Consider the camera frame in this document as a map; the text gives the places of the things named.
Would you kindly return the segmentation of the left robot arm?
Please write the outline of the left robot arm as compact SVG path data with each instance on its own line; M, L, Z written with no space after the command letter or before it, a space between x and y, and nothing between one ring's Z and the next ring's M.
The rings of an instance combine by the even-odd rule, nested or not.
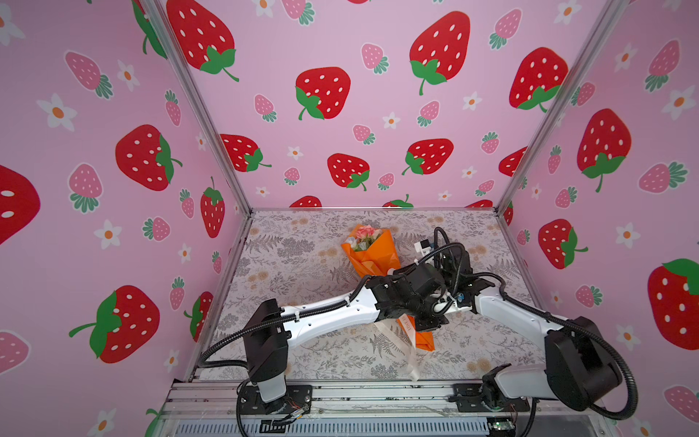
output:
M198 359L201 369L243 367L263 403L287 396L289 351L317 337L356 325L413 317L415 328L434 330L453 306L450 286L430 264L414 264L393 275L363 277L340 297L281 307L265 300L243 329L214 343Z

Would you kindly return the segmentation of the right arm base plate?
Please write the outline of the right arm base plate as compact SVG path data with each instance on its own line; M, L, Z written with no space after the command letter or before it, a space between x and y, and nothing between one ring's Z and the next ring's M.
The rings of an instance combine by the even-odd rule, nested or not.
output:
M506 398L482 383L453 385L448 402L455 403L460 413L529 413L531 406L523 398Z

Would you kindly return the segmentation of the cream ribbon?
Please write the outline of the cream ribbon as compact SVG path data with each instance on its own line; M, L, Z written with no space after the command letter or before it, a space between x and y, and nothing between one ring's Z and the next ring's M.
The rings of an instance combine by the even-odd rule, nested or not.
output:
M402 316L398 320L381 320L375 322L374 326L403 354L407 362L407 375L413 382L420 380L420 369L418 364L417 348L412 342L414 329L405 331L402 322L407 322L407 318Z

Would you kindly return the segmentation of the orange wrapping paper sheet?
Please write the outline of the orange wrapping paper sheet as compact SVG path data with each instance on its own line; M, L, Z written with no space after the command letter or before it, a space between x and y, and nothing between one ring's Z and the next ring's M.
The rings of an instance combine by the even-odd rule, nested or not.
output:
M342 249L347 255L349 261L353 265L355 271L358 275L363 278L364 276L388 276L394 273L397 269L400 269L400 260L398 251L396 250L391 231L389 229L382 229L383 233L380 238L367 251L356 252L352 249L350 241L351 237L354 236L354 232L360 226L369 225L357 225L352 231L351 235L342 243ZM402 322L405 331L409 328L414 329L414 337L412 342L417 348L417 350L435 351L435 343L433 335L428 333L418 333L416 330L416 320L413 316L410 316L406 311L399 310L393 319L397 319L405 316L408 320L407 322Z

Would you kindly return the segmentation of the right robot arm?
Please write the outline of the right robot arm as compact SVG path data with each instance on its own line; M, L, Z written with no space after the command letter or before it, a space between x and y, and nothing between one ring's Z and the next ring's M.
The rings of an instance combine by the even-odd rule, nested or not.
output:
M496 367L482 378L484 402L490 407L528 397L557 400L605 418L631 418L639 404L639 390L622 355L604 340L589 319L566 319L516 300L507 282L492 272L471 272L462 264L462 246L445 246L429 255L451 290L456 310L470 310L507 326L544 352L540 365Z

